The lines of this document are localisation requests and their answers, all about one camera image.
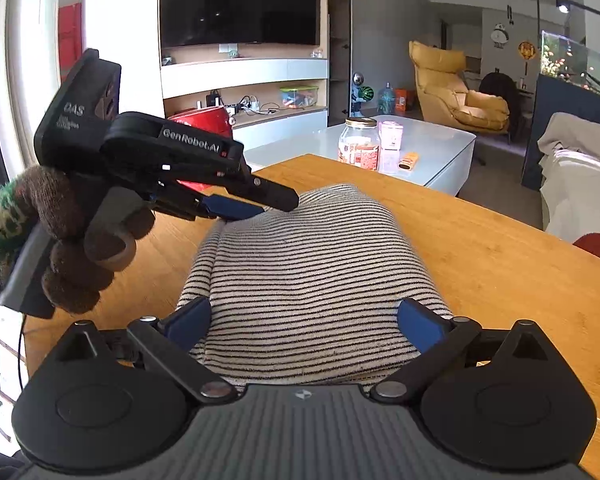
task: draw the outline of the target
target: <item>television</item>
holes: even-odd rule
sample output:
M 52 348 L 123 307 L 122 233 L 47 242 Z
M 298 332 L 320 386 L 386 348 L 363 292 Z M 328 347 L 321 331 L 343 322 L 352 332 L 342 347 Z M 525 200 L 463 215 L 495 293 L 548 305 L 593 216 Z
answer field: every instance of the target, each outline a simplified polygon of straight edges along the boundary
M 320 43 L 320 0 L 160 0 L 163 48 Z

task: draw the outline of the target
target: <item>white glass tabletop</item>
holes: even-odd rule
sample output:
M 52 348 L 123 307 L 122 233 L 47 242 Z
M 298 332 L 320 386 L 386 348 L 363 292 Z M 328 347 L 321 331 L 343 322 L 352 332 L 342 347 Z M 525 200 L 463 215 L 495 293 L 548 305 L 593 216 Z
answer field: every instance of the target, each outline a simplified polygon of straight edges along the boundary
M 389 115 L 375 116 L 374 119 L 378 122 L 396 121 L 404 126 L 400 151 L 381 150 L 380 173 L 420 186 L 426 186 L 475 139 L 475 135 L 469 132 L 416 119 Z M 264 144 L 245 151 L 244 158 L 252 171 L 309 153 L 337 160 L 338 140 L 344 126 L 330 126 L 318 132 L 299 134 Z M 409 152 L 418 153 L 418 162 L 411 171 L 401 170 L 398 168 L 398 162 Z

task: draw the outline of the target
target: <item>gloved hand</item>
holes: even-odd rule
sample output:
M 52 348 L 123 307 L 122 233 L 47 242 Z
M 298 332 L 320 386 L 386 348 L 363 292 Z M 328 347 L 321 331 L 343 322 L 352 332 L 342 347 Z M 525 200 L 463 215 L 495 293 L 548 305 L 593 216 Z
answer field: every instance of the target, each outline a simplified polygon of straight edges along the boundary
M 125 227 L 135 239 L 144 237 L 154 225 L 148 208 L 133 213 Z M 99 291 L 113 280 L 113 272 L 87 258 L 89 253 L 104 260 L 120 253 L 125 243 L 104 232 L 90 233 L 84 240 L 84 215 L 72 185 L 61 171 L 33 166 L 0 188 L 0 291 L 9 279 L 18 253 L 35 224 L 57 239 L 42 285 L 54 306 L 72 314 L 91 310 L 100 299 Z

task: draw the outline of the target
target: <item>striped shirt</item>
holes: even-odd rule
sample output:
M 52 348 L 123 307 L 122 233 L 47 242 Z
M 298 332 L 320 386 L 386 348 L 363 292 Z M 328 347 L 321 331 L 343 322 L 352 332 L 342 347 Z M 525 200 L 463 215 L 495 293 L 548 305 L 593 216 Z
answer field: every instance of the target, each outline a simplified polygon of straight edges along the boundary
M 391 212 L 347 184 L 290 213 L 216 222 L 178 306 L 197 296 L 212 319 L 190 354 L 236 386 L 374 384 L 418 355 L 401 299 L 452 316 Z

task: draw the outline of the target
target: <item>wooden table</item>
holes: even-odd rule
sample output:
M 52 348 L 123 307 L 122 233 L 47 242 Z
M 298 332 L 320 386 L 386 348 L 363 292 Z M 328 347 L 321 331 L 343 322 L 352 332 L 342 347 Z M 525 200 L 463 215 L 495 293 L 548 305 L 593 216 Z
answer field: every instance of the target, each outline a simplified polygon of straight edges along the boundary
M 582 464 L 600 479 L 600 259 L 480 206 L 318 156 L 260 174 L 298 192 L 355 184 L 394 213 L 455 314 L 485 328 L 509 328 L 520 318 L 538 322 L 596 404 L 598 426 Z M 133 264 L 85 317 L 109 329 L 145 314 L 170 313 L 210 225 L 158 216 Z M 27 323 L 30 373 L 73 320 L 58 312 L 52 320 Z

